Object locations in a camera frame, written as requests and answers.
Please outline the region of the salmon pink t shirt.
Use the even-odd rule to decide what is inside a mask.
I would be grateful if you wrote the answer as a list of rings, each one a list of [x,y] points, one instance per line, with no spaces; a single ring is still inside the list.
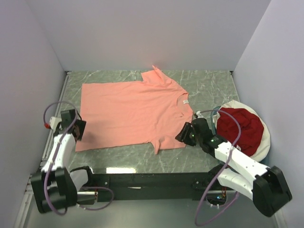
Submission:
[[[76,151],[143,143],[155,152],[184,148],[176,136],[192,120],[188,95],[156,67],[140,81],[83,84],[80,114],[86,126]]]

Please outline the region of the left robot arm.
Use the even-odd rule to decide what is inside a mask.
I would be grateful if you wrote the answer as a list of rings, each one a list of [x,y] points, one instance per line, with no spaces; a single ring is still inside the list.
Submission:
[[[48,160],[30,179],[38,211],[65,215],[78,201],[78,191],[91,190],[95,179],[89,167],[67,170],[69,157],[76,142],[82,139],[86,122],[76,109],[62,111],[55,122],[45,127],[54,130],[53,147]]]

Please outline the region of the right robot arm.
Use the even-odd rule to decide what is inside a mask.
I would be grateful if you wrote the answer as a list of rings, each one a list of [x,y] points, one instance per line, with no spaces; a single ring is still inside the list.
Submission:
[[[248,157],[220,135],[213,135],[205,118],[186,122],[177,141],[189,146],[199,145],[215,159],[224,162],[219,171],[209,177],[206,192],[228,187],[251,199],[263,215],[273,216],[292,200],[283,172]]]

